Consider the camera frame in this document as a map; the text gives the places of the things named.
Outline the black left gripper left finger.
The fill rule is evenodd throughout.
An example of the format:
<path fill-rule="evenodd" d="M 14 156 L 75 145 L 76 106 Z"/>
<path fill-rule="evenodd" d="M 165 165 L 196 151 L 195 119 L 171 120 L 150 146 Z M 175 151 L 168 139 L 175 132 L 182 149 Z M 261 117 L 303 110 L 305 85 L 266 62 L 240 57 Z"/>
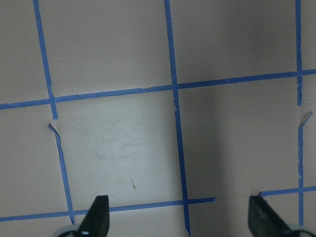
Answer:
<path fill-rule="evenodd" d="M 109 198 L 97 196 L 77 230 L 78 237 L 106 237 L 109 231 Z"/>

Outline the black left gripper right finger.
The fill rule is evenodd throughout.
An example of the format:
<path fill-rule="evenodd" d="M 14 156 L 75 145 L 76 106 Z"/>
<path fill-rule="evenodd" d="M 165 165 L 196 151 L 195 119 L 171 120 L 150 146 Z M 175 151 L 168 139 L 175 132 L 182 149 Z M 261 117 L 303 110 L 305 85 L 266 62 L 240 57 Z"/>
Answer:
<path fill-rule="evenodd" d="M 261 196 L 249 197 L 248 228 L 253 237 L 296 236 Z"/>

